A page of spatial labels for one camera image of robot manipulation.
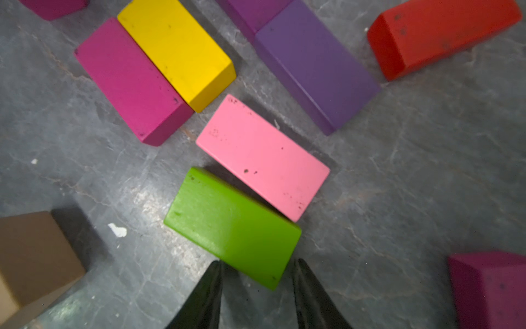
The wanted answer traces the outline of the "green block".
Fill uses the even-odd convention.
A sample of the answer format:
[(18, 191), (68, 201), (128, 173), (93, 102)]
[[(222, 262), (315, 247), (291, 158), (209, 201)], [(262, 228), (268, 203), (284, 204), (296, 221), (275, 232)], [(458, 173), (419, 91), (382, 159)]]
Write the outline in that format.
[(199, 167), (186, 174), (164, 225), (271, 290), (302, 233), (297, 224)]

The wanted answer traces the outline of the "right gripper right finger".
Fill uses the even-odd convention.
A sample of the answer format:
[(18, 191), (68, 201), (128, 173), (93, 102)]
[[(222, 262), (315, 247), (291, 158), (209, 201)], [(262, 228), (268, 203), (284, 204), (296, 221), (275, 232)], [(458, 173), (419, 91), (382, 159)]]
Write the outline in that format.
[(353, 328), (304, 259), (294, 261), (293, 290), (298, 328)]

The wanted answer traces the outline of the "light pink block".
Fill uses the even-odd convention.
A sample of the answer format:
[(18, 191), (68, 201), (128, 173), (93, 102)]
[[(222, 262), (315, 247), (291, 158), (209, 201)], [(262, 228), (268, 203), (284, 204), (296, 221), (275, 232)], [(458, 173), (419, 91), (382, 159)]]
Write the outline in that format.
[(279, 212), (298, 222), (330, 168), (227, 95), (196, 144)]

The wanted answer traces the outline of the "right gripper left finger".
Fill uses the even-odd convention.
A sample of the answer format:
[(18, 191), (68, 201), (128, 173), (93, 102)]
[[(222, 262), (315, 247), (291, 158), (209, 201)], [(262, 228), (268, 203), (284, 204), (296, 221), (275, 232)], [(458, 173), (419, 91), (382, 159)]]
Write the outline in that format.
[(223, 292), (223, 263), (213, 261), (167, 328), (218, 328)]

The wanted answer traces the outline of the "yellow block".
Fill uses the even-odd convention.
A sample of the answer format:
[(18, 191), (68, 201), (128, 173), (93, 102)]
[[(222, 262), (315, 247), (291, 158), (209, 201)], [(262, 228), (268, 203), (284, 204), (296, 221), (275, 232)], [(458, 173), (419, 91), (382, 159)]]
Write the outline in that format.
[(236, 79), (231, 58), (179, 1), (131, 1), (117, 19), (195, 112)]

